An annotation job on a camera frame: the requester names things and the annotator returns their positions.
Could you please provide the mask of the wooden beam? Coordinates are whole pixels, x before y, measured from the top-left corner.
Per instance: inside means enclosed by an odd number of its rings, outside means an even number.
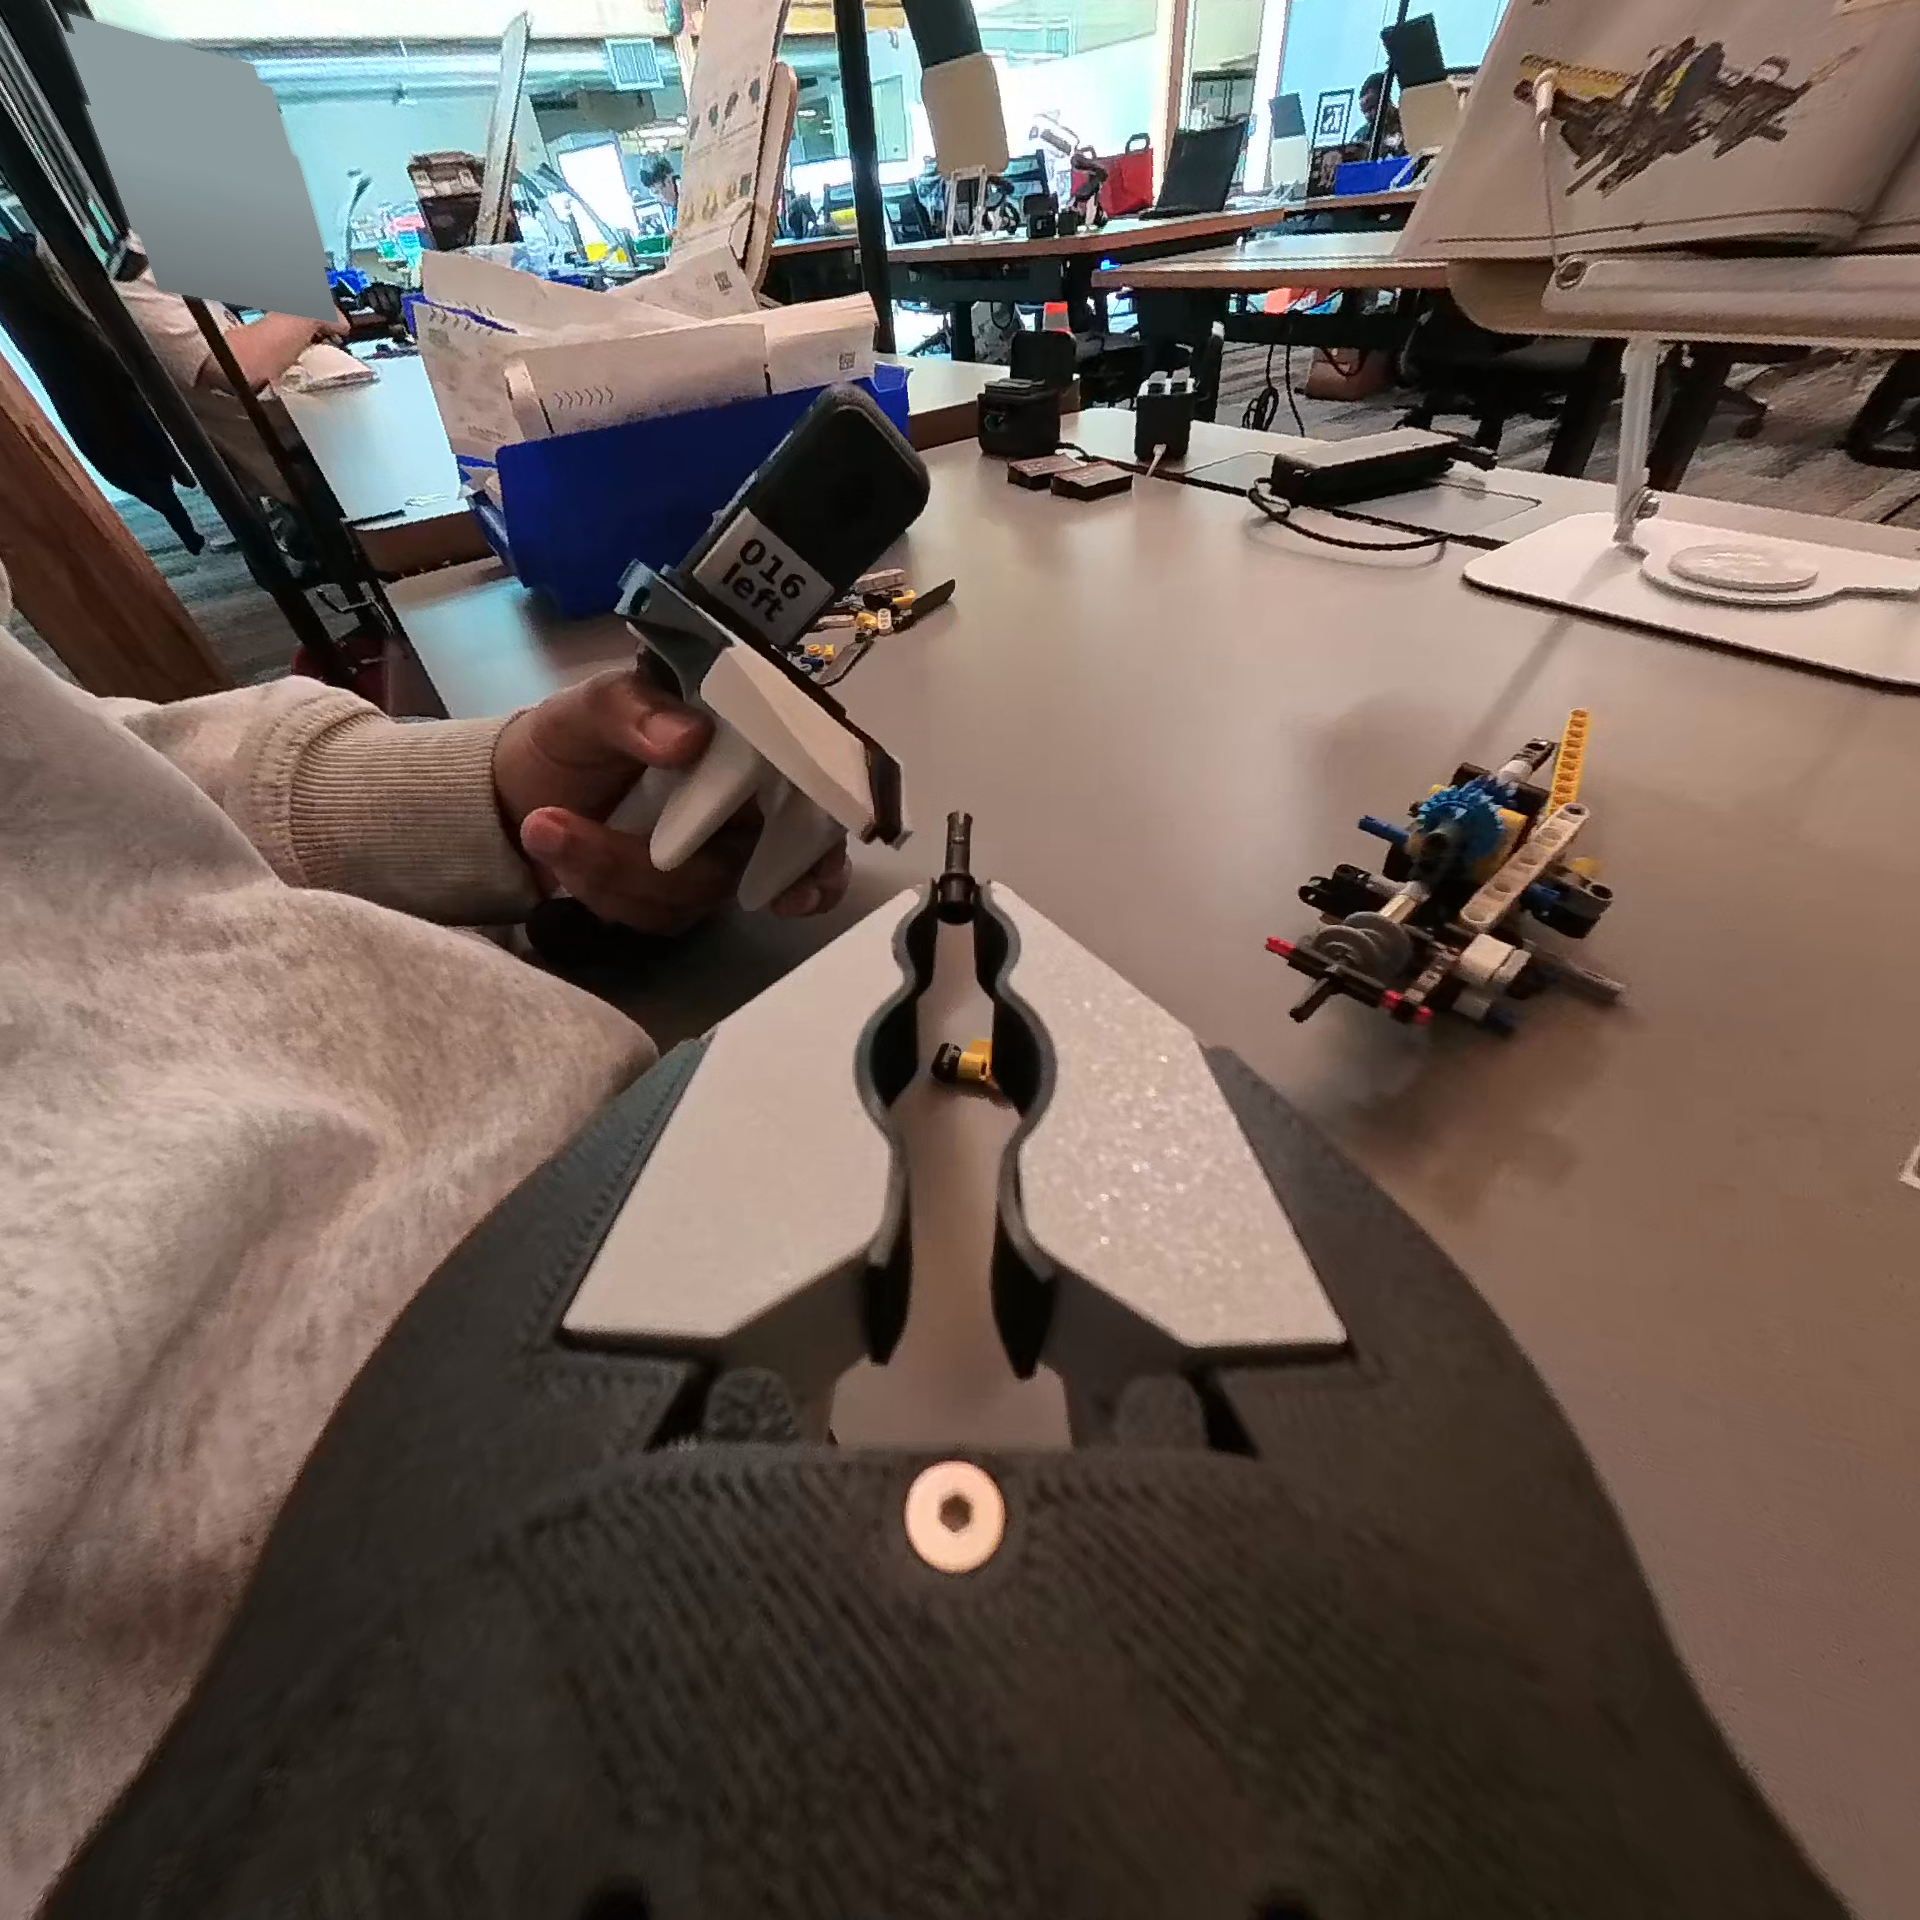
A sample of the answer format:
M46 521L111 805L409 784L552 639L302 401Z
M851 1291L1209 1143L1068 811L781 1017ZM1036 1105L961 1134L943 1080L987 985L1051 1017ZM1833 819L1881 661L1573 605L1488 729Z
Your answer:
M3 366L3 557L19 609L85 689L173 703L233 687L11 366Z

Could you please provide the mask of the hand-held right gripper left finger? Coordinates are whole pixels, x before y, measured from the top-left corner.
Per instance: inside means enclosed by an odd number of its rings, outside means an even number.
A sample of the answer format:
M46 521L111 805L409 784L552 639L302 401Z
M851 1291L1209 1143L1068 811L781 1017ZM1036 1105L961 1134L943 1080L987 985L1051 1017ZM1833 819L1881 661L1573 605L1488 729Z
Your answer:
M775 1374L807 1435L910 1305L896 1105L921 1071L932 888L872 910L695 1049L559 1320L581 1351Z

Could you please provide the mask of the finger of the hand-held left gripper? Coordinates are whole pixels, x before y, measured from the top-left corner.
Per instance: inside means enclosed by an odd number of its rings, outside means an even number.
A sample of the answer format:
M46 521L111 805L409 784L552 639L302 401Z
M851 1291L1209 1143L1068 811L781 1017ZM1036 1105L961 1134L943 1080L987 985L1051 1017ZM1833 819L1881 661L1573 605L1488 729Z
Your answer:
M731 639L704 672L704 703L851 835L901 845L911 834L896 755L784 663Z

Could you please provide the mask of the person's left forearm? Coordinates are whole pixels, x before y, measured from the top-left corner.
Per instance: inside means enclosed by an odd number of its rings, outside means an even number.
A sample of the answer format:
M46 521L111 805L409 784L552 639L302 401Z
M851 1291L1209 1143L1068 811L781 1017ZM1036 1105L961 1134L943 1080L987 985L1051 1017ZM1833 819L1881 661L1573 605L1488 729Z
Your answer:
M363 1070L494 1062L581 997L491 944L533 902L500 722L401 723L311 679L86 694L4 632L4 1064L29 1049Z

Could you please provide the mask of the white side desk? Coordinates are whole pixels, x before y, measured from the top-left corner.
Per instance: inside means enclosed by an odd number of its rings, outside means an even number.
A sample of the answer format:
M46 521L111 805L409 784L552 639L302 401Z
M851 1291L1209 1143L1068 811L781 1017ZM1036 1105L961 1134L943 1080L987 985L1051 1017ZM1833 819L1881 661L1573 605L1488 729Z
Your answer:
M278 397L373 574L392 582L487 559L422 358L373 358L368 369L351 386Z

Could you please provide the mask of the black tripod stand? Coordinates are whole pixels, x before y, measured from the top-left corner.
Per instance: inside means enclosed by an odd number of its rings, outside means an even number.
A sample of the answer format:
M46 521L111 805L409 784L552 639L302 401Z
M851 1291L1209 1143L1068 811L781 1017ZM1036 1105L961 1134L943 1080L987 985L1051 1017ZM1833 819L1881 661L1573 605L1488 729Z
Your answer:
M20 206L38 256L96 319L132 374L197 489L237 541L255 584L295 626L295 667L383 702L387 600L371 584L311 456L287 449L264 401L209 391L233 405L255 451L295 489L285 506L254 486L205 430L197 391L183 391L131 317L116 281L149 264L99 139L68 37L85 3L4 1L4 191Z

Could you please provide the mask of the wooden office desk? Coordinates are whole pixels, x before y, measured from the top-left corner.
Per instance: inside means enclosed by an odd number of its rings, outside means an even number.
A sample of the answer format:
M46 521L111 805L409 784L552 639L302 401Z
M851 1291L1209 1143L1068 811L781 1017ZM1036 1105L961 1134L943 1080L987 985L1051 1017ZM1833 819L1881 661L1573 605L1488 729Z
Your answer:
M1448 288L1448 264L1400 250L1392 231L1363 231L1121 259L1093 288L1131 303L1156 366L1195 358L1209 341L1393 351Z
M911 303L947 315L950 358L985 362L975 338L979 303L1033 307L1064 303L1069 329L1093 326L1095 271L1200 248L1215 248L1286 219L1283 203L1245 203L1180 217L1127 217L1069 235L959 235L888 247L885 303Z

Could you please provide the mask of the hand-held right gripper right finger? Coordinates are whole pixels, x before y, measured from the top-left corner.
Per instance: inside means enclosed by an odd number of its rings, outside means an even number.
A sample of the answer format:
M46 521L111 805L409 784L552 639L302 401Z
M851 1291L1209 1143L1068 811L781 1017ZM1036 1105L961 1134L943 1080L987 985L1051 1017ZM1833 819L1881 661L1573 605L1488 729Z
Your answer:
M975 898L996 1175L992 1311L1104 1445L1142 1377L1324 1361L1349 1330L1193 1030L1011 886Z

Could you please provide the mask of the person's grey sweatshirt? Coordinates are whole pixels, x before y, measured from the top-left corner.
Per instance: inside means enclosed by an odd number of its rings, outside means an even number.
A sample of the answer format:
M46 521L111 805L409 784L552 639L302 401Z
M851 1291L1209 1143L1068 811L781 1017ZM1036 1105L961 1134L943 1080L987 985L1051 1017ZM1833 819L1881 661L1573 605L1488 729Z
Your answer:
M4 899L4 1914L150 1754L398 1311L654 1055L363 899Z

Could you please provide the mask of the pile of loose lego pieces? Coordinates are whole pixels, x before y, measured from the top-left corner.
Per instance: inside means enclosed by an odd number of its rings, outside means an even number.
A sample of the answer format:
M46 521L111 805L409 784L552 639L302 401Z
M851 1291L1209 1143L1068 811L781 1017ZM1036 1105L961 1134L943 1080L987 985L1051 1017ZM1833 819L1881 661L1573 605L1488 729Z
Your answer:
M852 674L880 639L911 630L943 609L952 594L952 578L921 590L896 569L876 571L815 615L784 656L805 679L829 687Z

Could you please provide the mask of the black pole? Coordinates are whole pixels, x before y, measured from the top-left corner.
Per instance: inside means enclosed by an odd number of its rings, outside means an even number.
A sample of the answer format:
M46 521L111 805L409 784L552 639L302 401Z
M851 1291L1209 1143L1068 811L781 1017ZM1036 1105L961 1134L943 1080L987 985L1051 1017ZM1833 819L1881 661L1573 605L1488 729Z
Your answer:
M880 191L867 6L862 1L832 1L832 31L844 83L860 275L876 312L876 351L893 353L896 303L888 271L888 223Z

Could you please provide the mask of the pile of white paper bags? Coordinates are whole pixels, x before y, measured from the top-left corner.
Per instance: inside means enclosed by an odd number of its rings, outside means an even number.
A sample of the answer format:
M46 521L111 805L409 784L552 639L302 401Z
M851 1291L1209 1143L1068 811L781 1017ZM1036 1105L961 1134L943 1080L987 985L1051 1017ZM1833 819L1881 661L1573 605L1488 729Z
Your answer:
M867 295L760 303L724 238L593 291L472 250L422 262L416 343L465 463L603 424L808 393L876 369Z

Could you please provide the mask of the printed cardboard board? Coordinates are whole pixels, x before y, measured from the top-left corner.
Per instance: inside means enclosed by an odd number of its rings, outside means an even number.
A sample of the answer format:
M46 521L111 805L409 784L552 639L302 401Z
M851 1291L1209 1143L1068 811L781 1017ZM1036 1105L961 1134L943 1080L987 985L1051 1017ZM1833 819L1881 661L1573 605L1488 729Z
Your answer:
M759 289L776 238L797 75L785 1L709 1L692 47L675 248L727 245Z

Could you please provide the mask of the blue plastic bin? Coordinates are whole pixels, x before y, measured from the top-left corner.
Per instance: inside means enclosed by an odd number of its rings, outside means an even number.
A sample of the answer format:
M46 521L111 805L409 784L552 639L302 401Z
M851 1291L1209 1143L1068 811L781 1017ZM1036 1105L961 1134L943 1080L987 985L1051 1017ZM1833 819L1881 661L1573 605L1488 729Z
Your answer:
M851 383L907 426L905 373ZM609 611L632 562L679 559L829 386L505 445L465 463L472 511L516 579L565 617Z

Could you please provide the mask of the lego vehicle model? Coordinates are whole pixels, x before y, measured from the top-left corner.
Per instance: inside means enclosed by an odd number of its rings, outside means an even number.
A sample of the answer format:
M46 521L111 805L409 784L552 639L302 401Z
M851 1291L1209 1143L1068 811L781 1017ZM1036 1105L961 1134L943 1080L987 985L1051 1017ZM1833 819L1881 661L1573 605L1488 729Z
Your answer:
M1507 1038L1518 1007L1543 991L1619 1006L1624 985L1567 951L1615 898L1577 851L1591 743L1592 715L1577 705L1501 762L1461 761L1400 817L1360 815L1357 829L1383 849L1377 866L1308 877L1312 927L1263 944L1305 982L1286 1018L1305 1023L1349 1001L1403 1029L1453 1018Z

